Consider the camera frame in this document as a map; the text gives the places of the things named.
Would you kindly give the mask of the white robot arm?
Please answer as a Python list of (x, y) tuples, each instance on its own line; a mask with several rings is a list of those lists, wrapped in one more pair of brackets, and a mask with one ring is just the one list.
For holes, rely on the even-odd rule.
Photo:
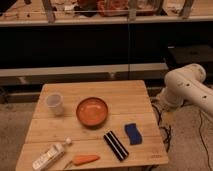
[(178, 108), (188, 100), (213, 118), (213, 89), (203, 84), (205, 79), (205, 69), (196, 63), (171, 70), (164, 77), (165, 87), (158, 100), (166, 110)]

